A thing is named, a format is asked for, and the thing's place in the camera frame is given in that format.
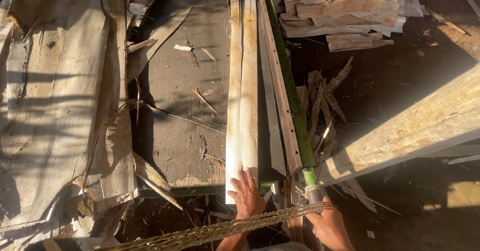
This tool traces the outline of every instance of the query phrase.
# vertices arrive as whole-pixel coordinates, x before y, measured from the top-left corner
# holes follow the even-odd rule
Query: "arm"
[[[267,203],[258,193],[250,169],[247,168],[246,173],[240,170],[238,178],[239,180],[235,178],[230,179],[237,192],[227,192],[235,200],[235,205],[237,205],[238,214],[236,220],[261,214],[265,210]],[[248,232],[244,232],[223,239],[216,251],[240,251],[247,241],[247,235]]]
[[[313,224],[315,236],[332,251],[355,251],[353,248],[342,214],[333,207],[330,199],[323,197],[323,211],[321,214],[310,213],[306,217]]]

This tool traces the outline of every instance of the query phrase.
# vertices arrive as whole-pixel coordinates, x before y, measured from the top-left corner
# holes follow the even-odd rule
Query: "human hand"
[[[314,212],[306,215],[313,224],[313,233],[332,251],[355,251],[353,248],[342,214],[333,207],[330,199],[323,197],[321,215]]]
[[[237,220],[261,214],[265,210],[267,202],[265,202],[265,199],[258,193],[250,169],[247,168],[246,173],[240,170],[238,172],[238,178],[239,180],[235,178],[230,179],[230,182],[237,192],[226,192],[235,200],[235,205],[237,205]]]

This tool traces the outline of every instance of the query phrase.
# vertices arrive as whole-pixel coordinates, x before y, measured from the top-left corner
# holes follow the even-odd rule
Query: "work surface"
[[[157,1],[148,14],[152,19],[142,26],[142,40],[187,7],[193,8],[186,20],[142,72],[141,99],[168,113],[226,132],[231,42],[228,0]],[[194,48],[198,67],[188,51],[173,49],[175,45],[184,46],[185,39]],[[260,58],[258,62],[262,79]],[[259,83],[259,179],[265,181],[282,179],[285,162],[270,73],[264,69],[268,79],[265,85]],[[192,92],[196,88],[219,115]],[[222,185],[225,172],[213,166],[209,162],[212,159],[204,158],[206,150],[210,156],[225,159],[226,135],[219,131],[142,108],[133,132],[133,147],[147,162],[159,167],[172,187]]]

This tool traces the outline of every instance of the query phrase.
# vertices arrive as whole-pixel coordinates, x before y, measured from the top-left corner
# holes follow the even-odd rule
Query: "wood pile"
[[[127,36],[154,1],[2,1],[0,249],[118,244],[136,176],[181,208],[132,151]]]
[[[278,16],[287,37],[345,35],[327,39],[330,51],[393,44],[382,40],[382,35],[403,32],[409,16],[428,15],[418,0],[284,0],[281,4],[285,12]],[[371,30],[381,35],[368,35]]]

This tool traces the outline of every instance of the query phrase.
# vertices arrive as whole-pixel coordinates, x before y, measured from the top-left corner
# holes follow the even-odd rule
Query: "dirt ground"
[[[409,18],[403,34],[392,34],[395,45],[376,49],[329,53],[325,45],[292,40],[301,43],[301,49],[290,48],[297,86],[304,85],[308,72],[314,70],[321,70],[327,80],[333,78],[348,58],[354,57],[351,73],[333,93],[351,123],[348,128],[335,126],[339,150],[478,63],[480,21],[466,0],[419,1],[467,34],[426,16]],[[310,39],[326,43],[325,37]],[[374,213],[357,199],[349,196],[345,200],[332,189],[327,191],[343,213],[357,250],[479,250],[479,172],[478,162],[446,165],[440,159],[418,158],[357,178],[370,198],[401,215],[378,205],[378,213]],[[214,202],[212,211],[234,214],[233,209],[218,202],[224,201],[221,196],[210,196],[210,200]],[[183,197],[180,202],[192,219],[203,222],[204,214],[194,208],[206,208],[204,196]],[[194,227],[186,212],[166,203],[159,198],[133,205],[118,240],[127,242]],[[212,223],[219,221],[212,218]],[[274,229],[280,231],[280,224]],[[288,241],[274,229],[252,232],[250,247]],[[367,230],[374,232],[375,239],[367,236]],[[210,250],[211,246],[189,249]]]

